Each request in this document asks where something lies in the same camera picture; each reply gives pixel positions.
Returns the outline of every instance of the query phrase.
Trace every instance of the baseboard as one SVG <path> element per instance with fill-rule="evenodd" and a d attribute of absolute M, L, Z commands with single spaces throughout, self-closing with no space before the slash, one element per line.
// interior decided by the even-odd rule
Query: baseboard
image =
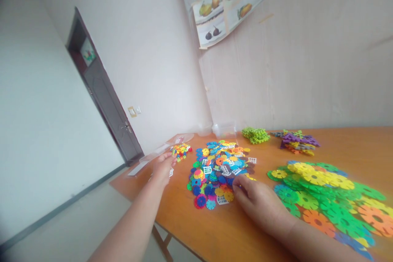
<path fill-rule="evenodd" d="M 123 169 L 124 167 L 126 167 L 125 164 L 122 164 L 120 167 L 114 169 L 112 172 L 110 172 L 109 174 L 105 175 L 104 177 L 102 177 L 100 180 L 94 182 L 92 185 L 90 185 L 89 187 L 87 187 L 86 189 L 82 190 L 80 193 L 78 193 L 76 196 L 74 196 L 73 198 L 69 199 L 68 201 L 66 201 L 64 204 L 60 205 L 59 207 L 57 207 L 56 209 L 54 209 L 53 211 L 51 211 L 50 213 L 46 214 L 44 217 L 42 217 L 41 219 L 39 219 L 38 221 L 34 222 L 32 225 L 30 225 L 29 227 L 25 228 L 24 230 L 22 230 L 21 232 L 19 232 L 18 234 L 16 234 L 14 237 L 10 238 L 9 240 L 7 240 L 6 242 L 4 242 L 2 245 L 0 245 L 0 254 L 3 254 L 6 250 L 8 250 L 9 248 L 11 248 L 13 245 L 15 245 L 16 243 L 20 242 L 22 239 L 24 239 L 25 237 L 27 237 L 30 233 L 34 232 L 36 229 L 38 229 L 39 227 L 41 227 L 42 225 L 44 225 L 46 222 L 48 222 L 50 219 L 52 219 L 53 217 L 55 217 L 57 214 L 59 214 L 60 212 L 62 212 L 63 210 L 65 210 L 66 208 L 68 208 L 70 205 L 72 205 L 73 203 L 75 203 L 77 200 L 79 200 L 81 197 L 85 196 L 86 194 L 88 194 L 90 191 L 92 191 L 93 189 L 95 189 L 97 186 L 99 186 L 101 183 L 105 182 L 106 180 L 108 180 L 109 178 L 111 178 L 113 175 L 115 175 L 117 172 L 119 172 L 121 169 Z"/>

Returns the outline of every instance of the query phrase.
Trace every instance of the door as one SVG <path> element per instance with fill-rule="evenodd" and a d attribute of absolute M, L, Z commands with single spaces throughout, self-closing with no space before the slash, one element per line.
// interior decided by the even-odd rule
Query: door
<path fill-rule="evenodd" d="M 90 89 L 90 94 L 101 109 L 124 157 L 127 161 L 136 158 L 142 150 L 129 125 L 115 89 L 113 89 L 112 83 L 98 58 L 95 58 L 89 65 L 84 73 L 84 78 Z"/>
<path fill-rule="evenodd" d="M 142 149 L 77 8 L 66 48 L 125 163 L 130 166 L 143 156 Z"/>

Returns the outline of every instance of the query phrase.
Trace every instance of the wooden table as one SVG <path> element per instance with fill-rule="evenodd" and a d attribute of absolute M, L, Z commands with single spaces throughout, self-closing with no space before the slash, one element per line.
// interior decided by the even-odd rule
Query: wooden table
<path fill-rule="evenodd" d="M 274 187 L 266 173 L 289 160 L 324 162 L 347 172 L 353 181 L 367 184 L 384 193 L 393 207 L 393 127 L 310 129 L 303 134 L 313 135 L 321 144 L 314 157 L 294 155 L 279 149 L 280 139 L 251 145 L 238 134 L 241 147 L 251 149 L 249 156 L 257 158 L 254 178 Z M 214 134 L 194 138 L 188 142 L 194 152 L 178 163 L 169 185 L 165 188 L 156 222 L 169 234 L 163 241 L 156 229 L 153 234 L 168 261 L 172 258 L 166 249 L 172 235 L 195 255 L 206 261 L 296 261 L 275 239 L 263 233 L 245 215 L 236 200 L 228 205 L 217 205 L 212 211 L 194 207 L 194 195 L 187 190 L 190 169 L 196 161 L 195 150 L 216 141 Z M 136 177 L 127 174 L 132 167 L 111 182 L 111 185 L 129 200 L 134 200 L 150 178 L 152 163 Z M 373 235 L 377 246 L 370 249 L 376 261 L 393 257 L 393 238 Z"/>

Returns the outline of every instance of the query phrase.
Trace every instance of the orange snowflake block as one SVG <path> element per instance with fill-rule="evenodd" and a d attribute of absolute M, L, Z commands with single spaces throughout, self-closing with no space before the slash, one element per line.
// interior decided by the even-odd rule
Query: orange snowflake block
<path fill-rule="evenodd" d="M 385 215 L 381 210 L 368 206 L 360 206 L 357 211 L 360 216 L 378 230 L 383 236 L 393 237 L 393 218 Z"/>
<path fill-rule="evenodd" d="M 303 220 L 330 237 L 336 235 L 334 225 L 329 222 L 329 219 L 325 215 L 316 210 L 305 210 L 303 212 Z"/>

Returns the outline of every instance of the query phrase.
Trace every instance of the pear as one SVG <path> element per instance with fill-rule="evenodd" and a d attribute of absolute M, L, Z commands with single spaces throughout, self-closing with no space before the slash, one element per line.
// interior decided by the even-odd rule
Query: pear
<path fill-rule="evenodd" d="M 206 4 L 203 16 L 208 16 L 210 14 L 210 12 L 212 12 L 212 5 L 211 4 Z"/>
<path fill-rule="evenodd" d="M 220 4 L 220 0 L 212 0 L 212 7 L 213 7 L 213 9 L 216 9 L 219 4 Z"/>
<path fill-rule="evenodd" d="M 212 12 L 212 5 L 205 4 L 205 1 L 202 2 L 201 8 L 199 9 L 199 15 L 207 16 Z"/>
<path fill-rule="evenodd" d="M 220 34 L 220 30 L 215 28 L 214 31 L 213 31 L 213 36 L 217 36 L 219 34 Z"/>
<path fill-rule="evenodd" d="M 237 11 L 237 17 L 239 18 L 239 20 L 241 18 L 243 18 L 247 13 L 250 12 L 251 8 L 252 8 L 252 4 L 246 4 L 244 6 L 242 6 L 238 11 Z"/>
<path fill-rule="evenodd" d="M 201 8 L 199 8 L 199 15 L 202 16 L 205 11 L 205 1 L 202 2 Z"/>
<path fill-rule="evenodd" d="M 206 40 L 210 40 L 212 38 L 212 33 L 208 32 L 205 36 Z"/>

